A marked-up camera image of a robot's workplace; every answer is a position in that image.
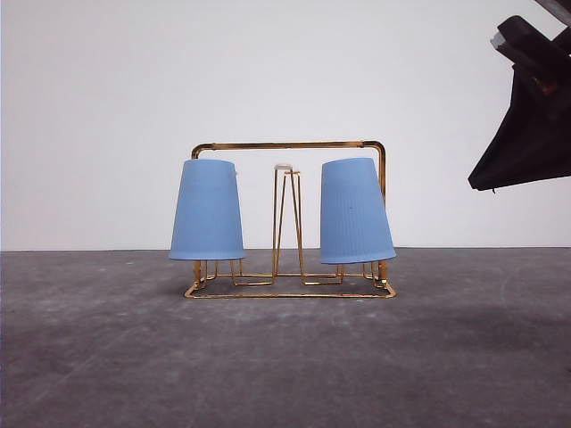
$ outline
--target floor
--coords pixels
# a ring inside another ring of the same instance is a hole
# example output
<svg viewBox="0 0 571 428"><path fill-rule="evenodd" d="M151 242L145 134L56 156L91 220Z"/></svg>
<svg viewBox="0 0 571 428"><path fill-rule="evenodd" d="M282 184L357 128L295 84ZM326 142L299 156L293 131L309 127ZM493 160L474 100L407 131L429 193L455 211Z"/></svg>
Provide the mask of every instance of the floor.
<svg viewBox="0 0 571 428"><path fill-rule="evenodd" d="M165 251L5 253L4 426L571 427L571 249L397 252L390 300L189 300Z"/></svg>

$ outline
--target white wall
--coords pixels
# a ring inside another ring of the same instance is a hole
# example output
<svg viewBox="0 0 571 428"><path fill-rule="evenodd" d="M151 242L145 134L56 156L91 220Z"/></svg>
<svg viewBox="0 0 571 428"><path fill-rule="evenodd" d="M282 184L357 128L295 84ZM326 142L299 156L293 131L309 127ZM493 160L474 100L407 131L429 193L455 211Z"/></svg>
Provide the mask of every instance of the white wall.
<svg viewBox="0 0 571 428"><path fill-rule="evenodd" d="M509 105L496 26L563 29L532 0L2 6L4 250L168 248L193 146L331 139L385 144L396 245L571 245L570 178L467 181ZM300 168L311 247L320 162L353 154L209 156L236 161L248 247L270 243L273 163Z"/></svg>

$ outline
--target blue plastic cup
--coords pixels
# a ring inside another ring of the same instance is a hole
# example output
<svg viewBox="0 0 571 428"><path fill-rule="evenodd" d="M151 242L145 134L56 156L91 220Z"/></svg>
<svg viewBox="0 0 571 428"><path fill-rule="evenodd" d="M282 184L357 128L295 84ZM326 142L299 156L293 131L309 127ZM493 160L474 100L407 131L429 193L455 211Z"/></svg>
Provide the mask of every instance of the blue plastic cup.
<svg viewBox="0 0 571 428"><path fill-rule="evenodd" d="M242 259L242 222L232 162L185 162L170 246L171 259Z"/></svg>
<svg viewBox="0 0 571 428"><path fill-rule="evenodd" d="M362 263L395 256L373 160L350 158L324 163L321 263Z"/></svg>

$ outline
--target gold wire rack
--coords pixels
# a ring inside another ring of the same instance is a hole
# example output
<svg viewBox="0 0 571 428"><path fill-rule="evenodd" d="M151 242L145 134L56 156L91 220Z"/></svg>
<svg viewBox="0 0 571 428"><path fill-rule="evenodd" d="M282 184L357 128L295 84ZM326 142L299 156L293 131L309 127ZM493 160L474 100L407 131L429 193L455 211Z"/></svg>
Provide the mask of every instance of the gold wire rack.
<svg viewBox="0 0 571 428"><path fill-rule="evenodd" d="M381 192L385 198L385 148L378 141L323 141L299 143L211 143L199 144L191 154L192 159L198 159L201 152L218 150L269 150L269 149L343 149L343 148L373 148L378 155L378 180ZM279 260L281 256L282 225L284 217L284 204L286 188L289 183L294 205L295 233L297 240L297 253L299 259L299 272L280 272ZM388 280L388 266L386 260L377 260L370 263L361 263L360 273L345 272L344 265L336 265L335 272L310 273L306 272L302 247L302 185L300 172L294 170L289 164L278 164L274 168L274 197L273 197L273 233L270 272L244 272L244 263L240 259L229 260L229 272L219 272L219 262L214 261L214 272L208 273L208 260L197 260L193 263L194 281L186 290L185 297L192 299L236 299L236 298L277 298L277 297L329 297L329 298L380 298L389 299L396 296L396 291ZM231 293L210 294L199 293L206 289L209 282L219 277L229 277L234 286L273 285L280 276L297 276L303 285L339 285L347 276L361 277L371 282L375 292L349 293L349 292L263 292L263 293Z"/></svg>

